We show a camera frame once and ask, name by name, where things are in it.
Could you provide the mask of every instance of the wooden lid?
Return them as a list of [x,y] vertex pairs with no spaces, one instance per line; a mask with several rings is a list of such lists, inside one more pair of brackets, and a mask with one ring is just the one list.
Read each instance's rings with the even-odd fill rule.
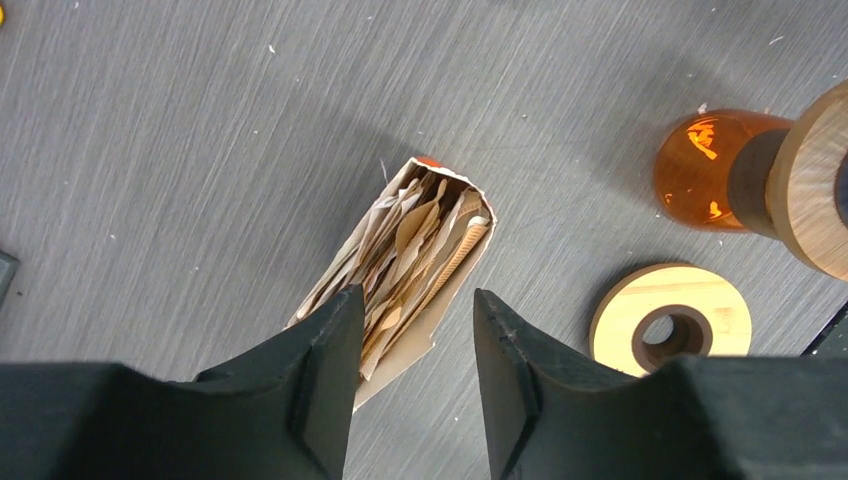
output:
[[[674,330],[650,345],[643,335],[670,316]],[[751,316],[727,280],[687,264],[660,264],[619,282],[601,301],[589,334],[592,358],[634,376],[654,371],[678,353],[746,355]]]
[[848,228],[836,180],[848,154],[848,81],[819,97],[792,126],[769,175],[775,231],[799,259],[848,280]]

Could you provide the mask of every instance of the yellow object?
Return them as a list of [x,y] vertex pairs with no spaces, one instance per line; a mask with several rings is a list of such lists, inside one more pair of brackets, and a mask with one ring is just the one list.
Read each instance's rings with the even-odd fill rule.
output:
[[[644,334],[671,317],[673,331],[660,343]],[[727,280],[688,264],[654,265],[629,275],[601,301],[589,334],[592,358],[641,377],[680,353],[744,356],[751,345],[751,315]]]

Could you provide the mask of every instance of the corrugated cardboard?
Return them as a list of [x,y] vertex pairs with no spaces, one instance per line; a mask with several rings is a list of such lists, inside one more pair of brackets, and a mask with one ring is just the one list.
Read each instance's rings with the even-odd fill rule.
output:
[[[486,212],[488,213],[488,224],[485,228],[479,228],[479,231],[485,230],[485,233],[483,233],[476,245],[470,252],[468,252],[465,258],[458,263],[458,265],[456,265],[456,261],[450,262],[450,258],[446,258],[444,255],[440,257],[440,260],[444,261],[443,265],[445,265],[446,270],[443,270],[442,275],[438,278],[435,275],[431,278],[434,284],[440,284],[443,282],[443,285],[441,288],[438,288],[437,285],[435,288],[431,288],[427,287],[427,284],[414,283],[414,279],[421,278],[416,277],[416,274],[422,274],[423,272],[432,273],[435,271],[431,270],[429,265],[432,265],[436,260],[436,254],[432,251],[428,253],[427,249],[433,244],[439,244],[438,242],[444,243],[447,240],[446,235],[437,235],[434,233],[436,232],[434,229],[441,227],[441,225],[438,224],[439,222],[433,217],[435,210],[433,210],[433,207],[430,205],[434,204],[433,202],[429,202],[427,205],[422,205],[412,209],[412,205],[414,204],[413,201],[405,203],[404,208],[400,207],[399,201],[394,202],[398,204],[394,213],[394,218],[410,218],[403,222],[402,229],[398,229],[399,233],[395,240],[398,247],[398,257],[393,259],[393,257],[389,257],[388,255],[380,256],[378,263],[388,265],[390,262],[393,262],[391,266],[392,270],[389,272],[394,280],[397,280],[403,272],[409,272],[409,278],[398,284],[397,288],[401,288],[402,291],[406,291],[403,290],[403,286],[415,285],[419,288],[418,291],[421,292],[418,301],[424,300],[421,304],[426,306],[423,308],[419,307],[419,309],[412,309],[411,311],[408,311],[410,309],[404,308],[403,314],[405,316],[403,318],[407,318],[407,316],[412,316],[413,318],[412,321],[409,321],[404,325],[398,325],[401,317],[401,308],[397,305],[388,305],[389,302],[386,302],[382,305],[372,305],[371,308],[368,309],[371,314],[371,318],[382,319],[378,326],[372,325],[372,328],[369,330],[372,333],[380,334],[381,337],[379,340],[374,340],[372,338],[372,341],[366,345],[366,350],[363,350],[363,356],[366,356],[368,351],[371,351],[372,353],[367,359],[367,362],[366,359],[363,358],[363,362],[365,363],[361,367],[361,371],[365,373],[363,374],[360,387],[356,392],[354,411],[364,404],[369,398],[374,396],[374,394],[388,385],[392,380],[397,378],[397,376],[403,373],[407,368],[412,366],[412,364],[420,359],[431,348],[433,348],[433,332],[439,325],[439,322],[441,322],[442,317],[444,317],[445,311],[450,305],[451,300],[453,300],[454,295],[456,295],[460,285],[462,285],[466,277],[468,277],[468,274],[471,273],[471,270],[474,268],[474,265],[477,263],[480,256],[483,252],[485,252],[489,241],[494,234],[495,227],[497,226],[497,218],[495,217],[491,205],[486,200],[484,193],[471,183],[468,178],[454,173],[430,158],[412,158],[389,182],[380,197],[363,216],[356,229],[354,229],[354,232],[339,250],[336,258],[330,264],[330,267],[324,275],[322,275],[321,279],[309,293],[301,307],[298,308],[295,315],[289,321],[289,326],[297,323],[308,315],[309,312],[317,308],[317,306],[323,304],[336,291],[346,286],[346,282],[376,285],[373,283],[375,281],[374,275],[352,275],[352,271],[356,270],[356,265],[362,262],[365,253],[358,252],[354,254],[353,252],[361,245],[360,242],[362,242],[364,237],[367,237],[368,239],[379,239],[385,236],[385,232],[379,231],[379,222],[389,215],[386,205],[392,204],[392,199],[396,196],[399,197],[398,194],[402,187],[404,187],[405,192],[410,194],[414,194],[421,188],[423,188],[424,191],[428,191],[428,188],[438,188],[439,192],[444,191],[444,182],[440,180],[437,180],[435,185],[423,186],[417,185],[417,178],[410,182],[412,172],[418,171],[419,167],[426,169],[428,172],[437,174],[437,179],[449,179],[450,182],[460,182],[461,184],[464,184],[463,188],[467,187],[470,188],[471,191],[478,193],[483,202],[482,208],[485,212],[480,209],[477,211],[484,214]],[[469,235],[473,237],[476,228],[478,227],[473,226],[473,224],[469,224],[468,230],[466,230],[466,238]],[[448,264],[451,264],[451,268],[455,266],[452,273],[447,272]],[[404,297],[403,301],[407,302],[407,300],[412,299]],[[404,306],[409,305],[415,305],[415,302],[404,304]]]

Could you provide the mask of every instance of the wood grain surface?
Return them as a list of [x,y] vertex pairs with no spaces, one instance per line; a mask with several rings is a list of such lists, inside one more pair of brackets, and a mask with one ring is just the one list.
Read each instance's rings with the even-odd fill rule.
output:
[[848,77],[848,3],[5,0],[0,249],[22,265],[0,360],[188,379],[278,332],[412,153],[500,227],[437,346],[354,416],[347,477],[488,477],[471,292],[587,352],[640,266],[748,302],[798,354],[848,286],[755,235],[660,215],[653,153],[699,105],[793,118]]

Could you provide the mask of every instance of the round wooden lid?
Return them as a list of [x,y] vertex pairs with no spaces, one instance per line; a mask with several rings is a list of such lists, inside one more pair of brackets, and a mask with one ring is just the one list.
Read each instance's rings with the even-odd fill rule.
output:
[[[643,335],[669,316],[668,339],[648,344]],[[592,358],[642,376],[679,353],[746,355],[751,316],[727,280],[687,264],[654,265],[619,282],[601,301],[589,334]]]
[[846,154],[848,81],[819,97],[789,130],[766,192],[781,241],[808,265],[842,280],[848,280],[848,227],[837,178]]

